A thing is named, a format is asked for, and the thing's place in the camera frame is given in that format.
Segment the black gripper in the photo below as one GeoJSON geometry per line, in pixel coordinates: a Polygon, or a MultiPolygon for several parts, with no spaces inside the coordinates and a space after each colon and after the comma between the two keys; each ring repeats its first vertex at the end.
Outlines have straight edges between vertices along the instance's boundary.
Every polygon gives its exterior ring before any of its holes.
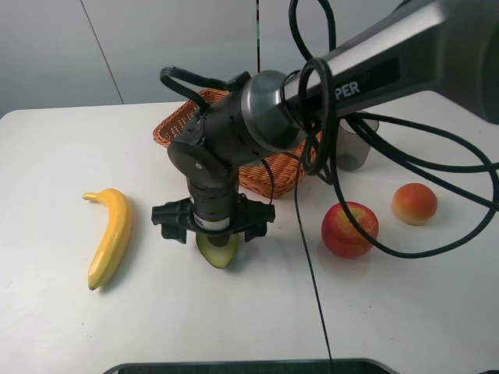
{"type": "Polygon", "coordinates": [[[260,201],[242,198],[237,202],[235,214],[228,223],[209,226],[201,223],[193,212],[194,204],[189,199],[181,199],[154,206],[151,212],[153,225],[161,225],[161,236],[167,240],[175,240],[186,244],[186,232],[199,232],[204,235],[231,235],[244,231],[244,240],[250,242],[267,234],[267,223],[273,223],[275,208],[260,201]]]}

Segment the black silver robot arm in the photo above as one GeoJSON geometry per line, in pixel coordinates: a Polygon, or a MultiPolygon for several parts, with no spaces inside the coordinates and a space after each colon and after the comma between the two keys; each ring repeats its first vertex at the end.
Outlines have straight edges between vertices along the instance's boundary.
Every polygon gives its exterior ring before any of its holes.
{"type": "Polygon", "coordinates": [[[156,206],[163,238],[188,232],[262,237],[273,206],[238,192],[242,166],[320,139],[308,174],[333,154],[334,124],[369,107],[432,90],[490,123],[498,121],[498,4],[411,1],[295,76],[265,70],[229,81],[175,66],[161,82],[197,106],[168,147],[189,198],[156,206]]]}

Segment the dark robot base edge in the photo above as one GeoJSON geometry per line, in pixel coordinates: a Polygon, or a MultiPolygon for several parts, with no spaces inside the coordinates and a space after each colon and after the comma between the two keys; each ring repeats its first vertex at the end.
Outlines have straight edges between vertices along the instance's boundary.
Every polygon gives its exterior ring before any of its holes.
{"type": "Polygon", "coordinates": [[[270,360],[240,362],[178,362],[126,364],[105,373],[394,373],[367,360],[270,360]]]}

